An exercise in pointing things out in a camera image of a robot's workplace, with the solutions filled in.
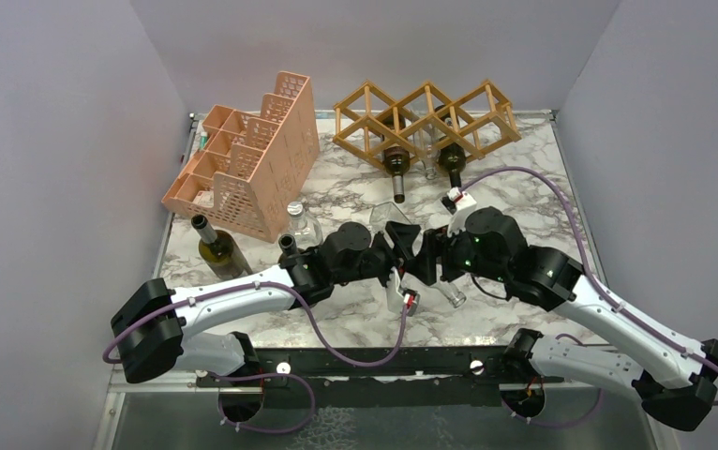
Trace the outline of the clear square glass bottle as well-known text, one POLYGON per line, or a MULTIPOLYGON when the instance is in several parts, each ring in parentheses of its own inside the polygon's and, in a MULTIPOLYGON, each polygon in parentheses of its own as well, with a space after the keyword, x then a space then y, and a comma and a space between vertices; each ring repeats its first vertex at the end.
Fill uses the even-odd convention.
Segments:
MULTIPOLYGON (((384 237, 389 242, 392 242, 390 234, 385 230, 386 223, 389 221, 404 225, 412 225, 412 222, 394 202, 379 203, 372 208, 369 218, 371 231, 374 233, 383 233, 384 237)), ((431 286, 431 288, 437 290, 453 308, 461 307, 467 300, 464 292, 462 292, 453 282, 437 281, 431 286)))

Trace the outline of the green Primitivo wine bottle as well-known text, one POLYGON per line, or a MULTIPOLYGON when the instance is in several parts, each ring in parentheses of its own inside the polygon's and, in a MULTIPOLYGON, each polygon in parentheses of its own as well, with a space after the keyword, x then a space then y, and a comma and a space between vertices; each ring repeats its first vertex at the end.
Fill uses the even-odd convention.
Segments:
POLYGON ((382 153, 382 164, 391 176, 394 202, 404 203, 406 200, 404 175, 411 168, 410 153, 399 145, 391 145, 382 153))

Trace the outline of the dark green embossed wine bottle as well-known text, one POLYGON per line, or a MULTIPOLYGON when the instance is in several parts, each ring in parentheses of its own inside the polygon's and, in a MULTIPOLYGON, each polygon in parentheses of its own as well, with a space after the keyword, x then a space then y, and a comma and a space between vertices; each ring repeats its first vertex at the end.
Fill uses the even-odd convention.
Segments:
MULTIPOLYGON (((440 120, 450 128, 453 126, 453 120, 448 112, 440 116, 440 120)), ((437 142, 447 142, 447 136, 440 129, 436 129, 436 131, 437 142)), ((467 163, 464 149, 459 144, 450 141, 439 150, 436 162, 441 172, 448 176, 451 188, 462 188, 461 173, 467 163)))

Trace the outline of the clear bottle dark label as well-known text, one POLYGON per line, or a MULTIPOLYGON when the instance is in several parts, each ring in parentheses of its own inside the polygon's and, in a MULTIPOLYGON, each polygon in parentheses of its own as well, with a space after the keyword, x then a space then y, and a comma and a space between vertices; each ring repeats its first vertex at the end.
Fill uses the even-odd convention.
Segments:
POLYGON ((294 237, 300 249, 315 247, 323 242, 320 222, 307 211, 301 202, 290 202, 287 212, 289 215, 287 233, 294 237))

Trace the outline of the green bottle white label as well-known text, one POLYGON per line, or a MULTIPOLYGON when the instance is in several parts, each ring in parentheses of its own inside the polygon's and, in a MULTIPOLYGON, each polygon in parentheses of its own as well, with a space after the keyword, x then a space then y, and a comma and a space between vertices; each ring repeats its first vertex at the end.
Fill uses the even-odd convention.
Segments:
POLYGON ((278 260, 280 262, 289 257, 299 254, 299 248, 297 245, 297 241, 292 234, 284 233, 284 234, 280 235, 277 240, 277 243, 278 243, 278 246, 281 251, 281 253, 278 257, 278 260))

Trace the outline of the wooden wine rack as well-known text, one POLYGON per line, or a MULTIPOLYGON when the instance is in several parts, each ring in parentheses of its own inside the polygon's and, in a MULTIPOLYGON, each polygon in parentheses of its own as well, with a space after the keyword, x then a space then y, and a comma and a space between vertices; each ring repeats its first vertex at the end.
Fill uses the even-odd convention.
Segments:
POLYGON ((447 142, 433 144, 435 152, 450 141, 459 144, 474 161, 522 139, 513 103, 491 80, 482 81, 461 97, 449 97, 435 83, 425 81, 404 97, 395 98, 370 80, 334 105, 333 143, 365 162, 383 168, 382 153, 399 145, 420 162, 423 151, 417 132, 425 122, 440 129, 447 142), (448 112, 453 126, 440 116, 448 112))

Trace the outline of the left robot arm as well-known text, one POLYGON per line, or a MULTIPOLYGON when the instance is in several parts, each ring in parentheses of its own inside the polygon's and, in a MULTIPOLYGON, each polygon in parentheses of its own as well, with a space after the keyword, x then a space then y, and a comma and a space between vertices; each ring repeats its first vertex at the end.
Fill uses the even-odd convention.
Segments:
POLYGON ((210 329, 249 316, 312 308, 337 285, 375 278, 386 291, 391 311, 407 318, 420 295, 403 287, 405 274, 384 235, 347 222, 314 247, 300 250, 285 234, 278 240, 282 260, 228 281, 174 290, 162 278, 144 282, 111 318, 113 340, 103 351, 119 364, 128 383, 144 383, 166 372, 206 370, 229 382, 258 377, 258 360, 247 335, 210 334, 210 329))

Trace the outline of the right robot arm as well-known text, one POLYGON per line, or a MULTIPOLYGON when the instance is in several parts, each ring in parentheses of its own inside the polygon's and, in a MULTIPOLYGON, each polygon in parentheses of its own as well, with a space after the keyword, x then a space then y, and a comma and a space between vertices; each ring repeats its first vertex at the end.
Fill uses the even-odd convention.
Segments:
POLYGON ((694 431, 711 412, 718 388, 718 340, 699 341, 657 322, 553 247, 527 243, 517 222, 493 207, 456 211, 448 225, 422 233, 398 231, 407 273, 426 285, 463 275, 501 282, 508 298, 552 311, 616 348, 599 352, 520 330, 502 357, 517 382, 531 375, 561 377, 637 398, 656 421, 694 431))

